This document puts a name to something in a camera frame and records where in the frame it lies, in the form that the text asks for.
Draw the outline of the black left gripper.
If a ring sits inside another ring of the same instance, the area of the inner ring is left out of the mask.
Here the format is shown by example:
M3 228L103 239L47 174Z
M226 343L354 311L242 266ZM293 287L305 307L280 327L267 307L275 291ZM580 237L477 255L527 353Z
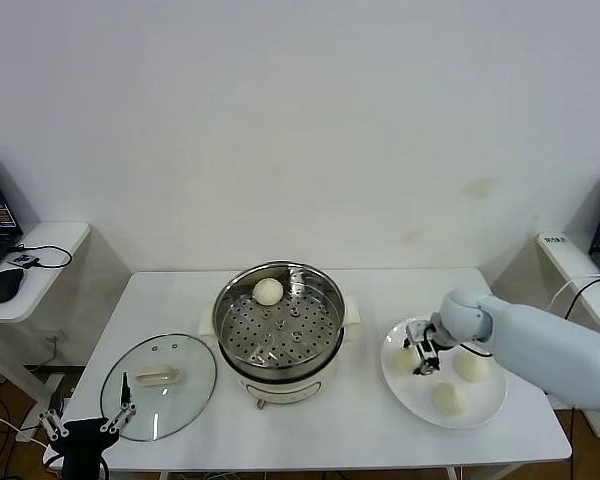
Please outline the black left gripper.
M120 433L136 414L131 402L127 373L122 376L120 406L110 419L91 418L63 424L55 409L38 414L38 421L50 441L61 438L62 478L69 480L109 479L104 452L120 438Z

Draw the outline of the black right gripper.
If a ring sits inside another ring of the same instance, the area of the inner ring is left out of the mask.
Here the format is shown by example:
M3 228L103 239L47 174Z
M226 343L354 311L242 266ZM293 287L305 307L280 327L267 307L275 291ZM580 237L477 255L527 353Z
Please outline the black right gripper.
M432 320L426 324L408 323L405 332L406 338L403 341L403 347L415 347L420 358L419 365L414 368L414 375L427 376L439 371L438 352L455 347L455 341L448 335L448 332Z

